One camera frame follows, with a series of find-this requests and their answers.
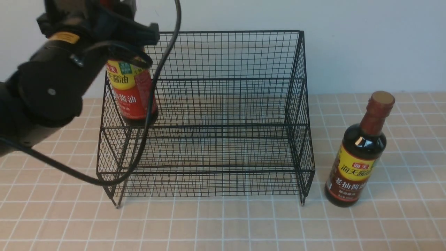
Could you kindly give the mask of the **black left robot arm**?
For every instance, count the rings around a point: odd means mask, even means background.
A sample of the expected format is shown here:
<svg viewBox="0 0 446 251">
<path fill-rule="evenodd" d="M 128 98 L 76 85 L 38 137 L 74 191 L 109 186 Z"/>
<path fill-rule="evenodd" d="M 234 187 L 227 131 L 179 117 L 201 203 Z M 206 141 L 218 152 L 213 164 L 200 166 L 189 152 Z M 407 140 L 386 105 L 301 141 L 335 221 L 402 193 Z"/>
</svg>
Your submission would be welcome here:
<svg viewBox="0 0 446 251">
<path fill-rule="evenodd" d="M 47 41 L 1 83 L 1 156 L 31 148 L 79 116 L 83 96 L 110 59 L 135 62 L 156 45 L 157 23 L 134 20 L 135 0 L 45 0 Z"/>
</svg>

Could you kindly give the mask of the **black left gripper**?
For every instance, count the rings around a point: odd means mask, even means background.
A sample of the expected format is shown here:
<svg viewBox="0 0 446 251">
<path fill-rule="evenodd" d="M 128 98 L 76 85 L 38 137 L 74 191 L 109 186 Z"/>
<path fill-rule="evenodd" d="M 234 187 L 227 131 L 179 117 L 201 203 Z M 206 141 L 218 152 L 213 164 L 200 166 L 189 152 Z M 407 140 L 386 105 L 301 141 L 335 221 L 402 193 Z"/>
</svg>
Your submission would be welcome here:
<svg viewBox="0 0 446 251">
<path fill-rule="evenodd" d="M 146 26 L 135 21 L 135 0 L 85 0 L 83 8 L 75 0 L 61 8 L 55 0 L 44 1 L 45 12 L 37 18 L 40 31 L 46 38 L 59 31 L 70 31 L 94 41 L 120 41 L 142 47 L 156 45 L 159 26 Z"/>
</svg>

